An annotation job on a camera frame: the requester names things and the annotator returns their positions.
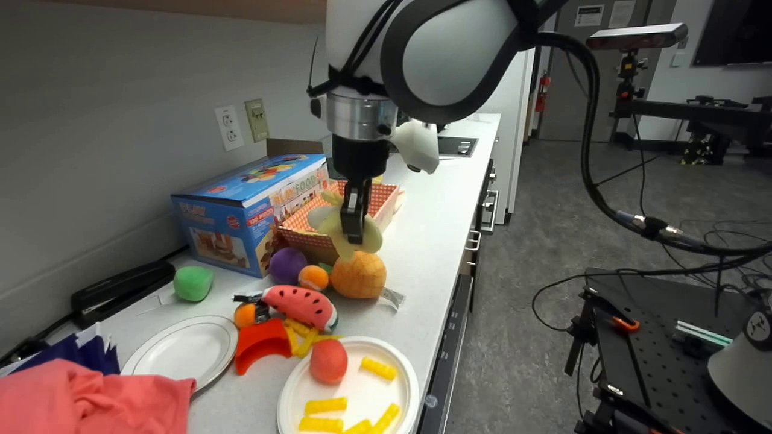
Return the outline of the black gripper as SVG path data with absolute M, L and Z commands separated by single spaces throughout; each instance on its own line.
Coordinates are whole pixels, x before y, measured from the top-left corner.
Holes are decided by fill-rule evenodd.
M 388 146 L 384 141 L 356 143 L 348 139 L 332 139 L 332 169 L 343 180 L 348 180 L 343 206 L 339 206 L 339 225 L 348 241 L 363 245 L 363 223 L 366 223 L 363 217 L 371 198 L 371 180 L 386 171 L 386 163 L 388 163 Z

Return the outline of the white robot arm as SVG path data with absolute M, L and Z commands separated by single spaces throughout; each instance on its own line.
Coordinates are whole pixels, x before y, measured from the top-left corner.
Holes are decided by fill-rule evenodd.
M 325 0 L 325 79 L 307 95 L 344 177 L 348 241 L 363 245 L 371 182 L 386 171 L 388 153 L 435 174 L 437 126 L 478 112 L 565 2 Z

